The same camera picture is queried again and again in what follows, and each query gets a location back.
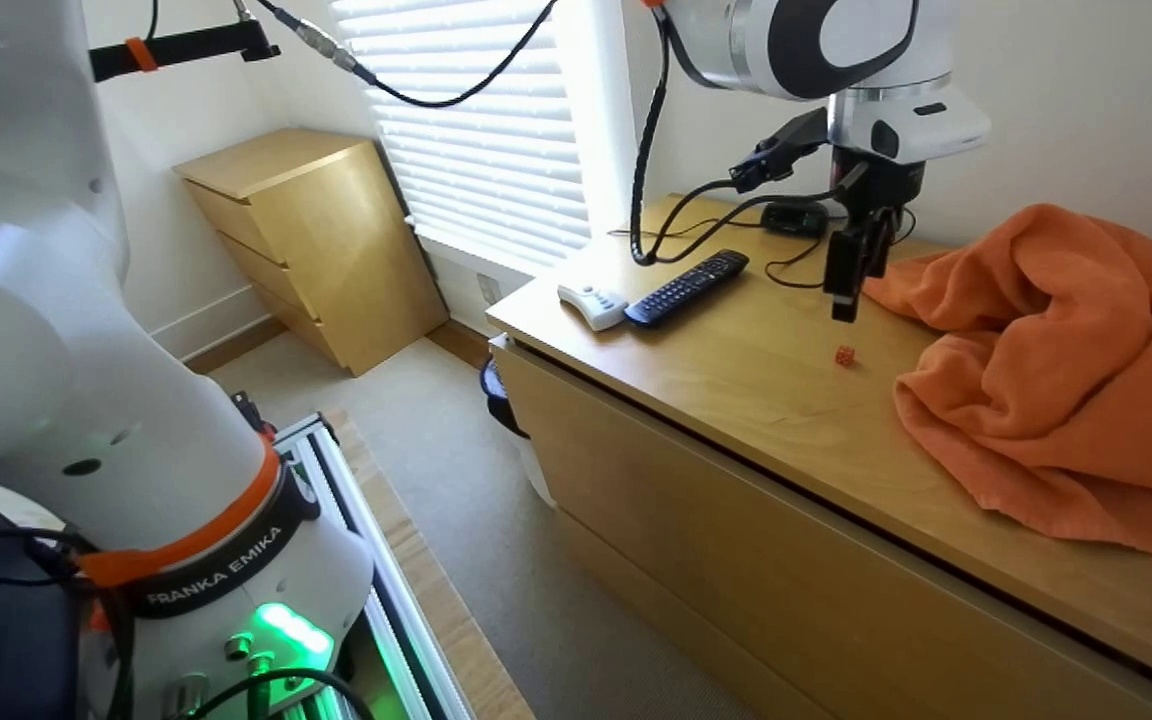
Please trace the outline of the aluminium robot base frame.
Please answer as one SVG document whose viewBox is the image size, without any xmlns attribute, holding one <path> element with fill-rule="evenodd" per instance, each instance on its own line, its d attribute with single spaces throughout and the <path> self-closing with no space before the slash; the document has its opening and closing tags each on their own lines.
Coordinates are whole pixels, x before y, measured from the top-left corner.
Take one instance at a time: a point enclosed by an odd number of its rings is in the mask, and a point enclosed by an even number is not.
<svg viewBox="0 0 1152 720">
<path fill-rule="evenodd" d="M 282 457 L 310 478 L 331 525 L 367 553 L 365 609 L 342 641 L 331 673 L 351 685 L 373 720 L 467 720 L 467 701 L 387 548 L 342 434 L 324 415 L 275 434 Z"/>
</svg>

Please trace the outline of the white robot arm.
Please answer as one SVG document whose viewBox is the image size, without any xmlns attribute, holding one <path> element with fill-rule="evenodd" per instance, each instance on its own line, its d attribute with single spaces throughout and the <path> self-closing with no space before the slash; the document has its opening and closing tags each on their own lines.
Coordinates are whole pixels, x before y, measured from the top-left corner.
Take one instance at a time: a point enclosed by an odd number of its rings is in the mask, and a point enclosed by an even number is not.
<svg viewBox="0 0 1152 720">
<path fill-rule="evenodd" d="M 0 0 L 0 484 L 68 525 L 68 584 L 114 630 L 109 720 L 342 692 L 367 540 L 135 325 L 124 268 L 84 14 Z"/>
</svg>

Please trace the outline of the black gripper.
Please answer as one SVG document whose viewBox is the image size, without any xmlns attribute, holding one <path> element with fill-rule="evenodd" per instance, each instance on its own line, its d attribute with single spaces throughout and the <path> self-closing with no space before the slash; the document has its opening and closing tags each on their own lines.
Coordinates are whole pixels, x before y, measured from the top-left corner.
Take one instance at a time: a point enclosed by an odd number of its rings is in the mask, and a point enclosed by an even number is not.
<svg viewBox="0 0 1152 720">
<path fill-rule="evenodd" d="M 926 169 L 891 165 L 851 147 L 836 147 L 831 165 L 836 200 L 850 208 L 851 225 L 870 225 L 870 235 L 836 234 L 824 261 L 827 309 L 836 321 L 851 325 L 862 311 L 862 286 L 866 276 L 883 276 L 906 213 L 926 189 Z"/>
</svg>

